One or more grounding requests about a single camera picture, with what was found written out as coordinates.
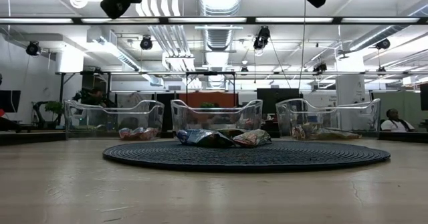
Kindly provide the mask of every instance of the clear plastic bin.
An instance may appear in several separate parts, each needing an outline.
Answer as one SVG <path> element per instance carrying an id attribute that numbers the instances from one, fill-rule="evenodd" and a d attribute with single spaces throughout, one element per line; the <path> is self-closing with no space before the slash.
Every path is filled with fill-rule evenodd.
<path id="1" fill-rule="evenodd" d="M 154 128 L 158 137 L 162 130 L 164 104 L 143 100 L 132 108 L 103 108 L 64 101 L 67 137 L 119 137 L 119 130 L 139 127 Z"/>
<path id="2" fill-rule="evenodd" d="M 337 138 L 341 138 L 341 134 L 351 135 L 347 132 L 378 136 L 380 109 L 380 99 L 336 107 L 315 107 L 305 99 L 284 100 L 276 104 L 281 137 L 296 138 L 296 131 L 304 132 L 299 139 L 320 139 L 320 134 L 328 136 L 328 133 L 331 136 L 336 133 Z"/>
<path id="3" fill-rule="evenodd" d="M 224 128 L 256 130 L 261 126 L 262 105 L 262 100 L 253 100 L 242 108 L 191 108 L 181 100 L 171 100 L 173 128 L 176 132 Z"/>

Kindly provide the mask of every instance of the floor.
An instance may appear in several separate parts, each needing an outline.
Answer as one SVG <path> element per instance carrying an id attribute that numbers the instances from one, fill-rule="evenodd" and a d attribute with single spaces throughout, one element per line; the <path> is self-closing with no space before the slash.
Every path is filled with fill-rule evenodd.
<path id="1" fill-rule="evenodd" d="M 0 223 L 428 223 L 428 146 L 355 140 L 391 161 L 282 174 L 108 162 L 112 140 L 0 146 Z"/>

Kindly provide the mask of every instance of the orange wall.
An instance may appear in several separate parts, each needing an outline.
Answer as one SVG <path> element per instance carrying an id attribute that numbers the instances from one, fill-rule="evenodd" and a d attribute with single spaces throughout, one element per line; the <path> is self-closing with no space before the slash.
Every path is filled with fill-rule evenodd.
<path id="1" fill-rule="evenodd" d="M 186 102 L 186 94 L 180 94 L 180 100 Z M 237 102 L 238 95 L 235 94 L 235 101 Z M 188 93 L 187 105 L 192 108 L 199 108 L 204 102 L 218 103 L 221 108 L 232 108 L 235 107 L 233 103 L 233 94 L 227 94 L 222 92 L 211 92 L 211 93 Z"/>

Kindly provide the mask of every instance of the white wall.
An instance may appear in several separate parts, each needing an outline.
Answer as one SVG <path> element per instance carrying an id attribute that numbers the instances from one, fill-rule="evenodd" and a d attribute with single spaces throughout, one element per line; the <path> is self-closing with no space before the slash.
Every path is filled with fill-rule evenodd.
<path id="1" fill-rule="evenodd" d="M 7 113 L 9 119 L 30 124 L 31 102 L 59 100 L 60 76 L 55 75 L 55 69 L 55 61 L 51 61 L 48 68 L 47 58 L 28 56 L 24 48 L 0 35 L 0 73 L 3 74 L 0 90 L 21 90 L 18 113 Z M 51 120 L 51 114 L 44 113 L 43 108 L 41 112 L 46 120 Z"/>

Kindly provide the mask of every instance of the blue round mat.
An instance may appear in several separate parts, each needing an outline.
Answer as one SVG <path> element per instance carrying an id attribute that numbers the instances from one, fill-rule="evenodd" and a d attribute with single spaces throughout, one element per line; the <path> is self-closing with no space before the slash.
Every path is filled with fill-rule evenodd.
<path id="1" fill-rule="evenodd" d="M 179 141 L 121 144 L 103 157 L 124 164 L 180 171 L 314 171 L 386 161 L 390 154 L 353 144 L 273 141 L 257 148 L 203 148 Z"/>

